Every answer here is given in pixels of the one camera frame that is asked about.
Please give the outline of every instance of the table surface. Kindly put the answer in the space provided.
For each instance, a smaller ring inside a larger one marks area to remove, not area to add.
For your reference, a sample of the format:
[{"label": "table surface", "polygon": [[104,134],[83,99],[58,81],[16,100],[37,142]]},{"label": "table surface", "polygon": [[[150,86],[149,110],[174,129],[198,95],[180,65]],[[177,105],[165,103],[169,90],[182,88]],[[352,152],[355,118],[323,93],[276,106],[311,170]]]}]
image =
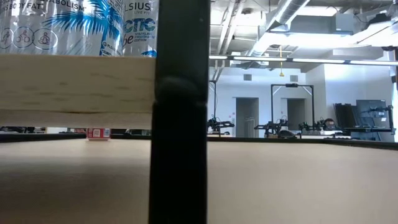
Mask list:
[{"label": "table surface", "polygon": [[[0,144],[0,223],[147,223],[150,141]],[[208,144],[208,223],[398,223],[398,152]]]}]

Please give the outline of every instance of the red object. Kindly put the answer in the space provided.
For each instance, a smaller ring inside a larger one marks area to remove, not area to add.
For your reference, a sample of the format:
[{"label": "red object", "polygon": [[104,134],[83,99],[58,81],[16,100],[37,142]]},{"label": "red object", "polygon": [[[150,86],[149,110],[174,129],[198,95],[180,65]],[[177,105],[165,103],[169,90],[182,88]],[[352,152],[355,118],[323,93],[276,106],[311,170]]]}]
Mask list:
[{"label": "red object", "polygon": [[109,140],[111,130],[109,128],[87,128],[88,140]]}]

